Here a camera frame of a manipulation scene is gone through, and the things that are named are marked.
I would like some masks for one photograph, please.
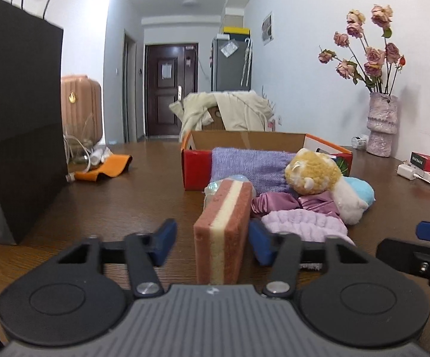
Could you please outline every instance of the cardboard box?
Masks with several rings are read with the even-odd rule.
[[[297,153],[306,148],[334,157],[345,176],[352,166],[352,152],[310,134],[257,131],[192,131],[182,143],[182,176],[185,190],[203,191],[212,177],[212,150],[237,148]]]
[[[412,152],[410,157],[410,162],[412,165],[424,170],[425,172],[430,172],[430,156],[421,153]]]

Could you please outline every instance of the yellow and white plush toy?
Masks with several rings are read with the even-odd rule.
[[[345,224],[357,224],[369,207],[326,154],[301,149],[286,167],[284,175],[299,195],[318,195],[330,190]]]

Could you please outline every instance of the dried rose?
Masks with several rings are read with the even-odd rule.
[[[330,51],[330,50],[325,49],[324,51],[322,51],[322,52],[319,54],[319,61],[320,61],[321,63],[323,63],[323,64],[327,64],[327,63],[329,63],[329,62],[332,60],[332,58],[333,58],[333,57],[335,57],[335,56],[336,56],[336,53],[335,53],[334,51]]]
[[[378,25],[380,28],[390,28],[392,22],[390,18],[393,17],[393,10],[390,5],[381,7],[380,5],[374,5],[372,9],[372,22]]]
[[[357,39],[363,38],[363,28],[359,23],[350,23],[347,25],[347,33]]]
[[[354,77],[355,67],[347,63],[347,60],[343,60],[342,63],[336,68],[337,73],[344,79],[350,79],[351,76]]]
[[[359,23],[360,25],[362,25],[363,23],[365,23],[365,16],[358,10],[352,9],[347,14],[347,22],[350,24]]]
[[[340,34],[339,32],[336,32],[334,34],[334,43],[339,47],[348,47],[349,42],[349,35],[348,34]]]
[[[381,49],[367,47],[365,49],[365,56],[367,57],[367,60],[371,64],[383,65],[383,62],[385,61],[385,52],[382,51]]]
[[[381,76],[382,66],[380,64],[367,62],[364,64],[365,73],[369,76]]]
[[[385,47],[387,53],[387,63],[397,64],[400,59],[400,51],[394,43],[388,43]]]

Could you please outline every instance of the plush toy head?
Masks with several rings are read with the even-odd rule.
[[[318,195],[330,190],[342,177],[328,155],[301,149],[284,171],[288,184],[300,195]]]

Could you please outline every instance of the gray ribbed panel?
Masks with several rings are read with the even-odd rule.
[[[68,349],[31,349],[16,342],[0,357],[428,357],[414,344],[361,351],[322,339],[290,303],[261,297],[253,286],[176,285],[139,300],[113,332]]]

